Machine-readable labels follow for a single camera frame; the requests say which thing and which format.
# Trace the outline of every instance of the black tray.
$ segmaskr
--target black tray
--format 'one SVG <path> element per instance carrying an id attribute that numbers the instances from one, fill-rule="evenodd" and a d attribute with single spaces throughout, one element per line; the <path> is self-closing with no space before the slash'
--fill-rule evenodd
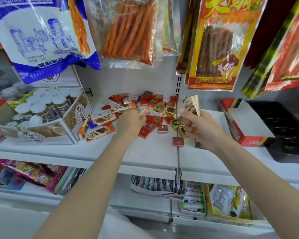
<path id="1" fill-rule="evenodd" d="M 275 135 L 264 144 L 274 160 L 299 163 L 299 120 L 279 102 L 248 103 Z"/>

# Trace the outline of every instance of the left hand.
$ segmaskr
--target left hand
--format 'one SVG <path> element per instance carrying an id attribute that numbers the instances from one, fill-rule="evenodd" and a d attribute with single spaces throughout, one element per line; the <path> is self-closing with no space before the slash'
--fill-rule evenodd
<path id="1" fill-rule="evenodd" d="M 146 115 L 140 116 L 135 109 L 125 111 L 116 123 L 116 135 L 133 142 L 145 124 Z"/>

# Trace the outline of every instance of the right hand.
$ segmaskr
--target right hand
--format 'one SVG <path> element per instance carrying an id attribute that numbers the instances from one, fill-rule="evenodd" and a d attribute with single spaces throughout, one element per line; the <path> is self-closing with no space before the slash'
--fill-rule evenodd
<path id="1" fill-rule="evenodd" d="M 183 116 L 186 135 L 197 138 L 202 146 L 212 153 L 217 151 L 224 138 L 229 138 L 206 111 L 200 110 L 200 117 L 187 110 L 181 111 L 180 114 Z M 198 133 L 193 133 L 191 125 L 197 128 Z"/>

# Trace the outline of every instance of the blue and white snack bag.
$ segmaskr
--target blue and white snack bag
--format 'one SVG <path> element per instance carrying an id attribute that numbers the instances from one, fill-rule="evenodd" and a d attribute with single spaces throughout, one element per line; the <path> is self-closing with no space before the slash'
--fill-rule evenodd
<path id="1" fill-rule="evenodd" d="M 100 70 L 83 0 L 0 0 L 0 42 L 25 84 L 81 61 Z"/>

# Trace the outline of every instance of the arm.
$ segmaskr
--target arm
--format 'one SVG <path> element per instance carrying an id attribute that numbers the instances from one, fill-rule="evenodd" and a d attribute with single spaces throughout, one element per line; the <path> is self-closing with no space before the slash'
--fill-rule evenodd
<path id="1" fill-rule="evenodd" d="M 299 191 L 228 137 L 208 112 L 183 111 L 186 134 L 219 157 L 281 239 L 299 237 Z M 199 133 L 193 133 L 194 124 Z"/>
<path id="2" fill-rule="evenodd" d="M 110 143 L 33 239 L 98 237 L 121 161 L 145 118 L 137 111 L 121 115 Z"/>

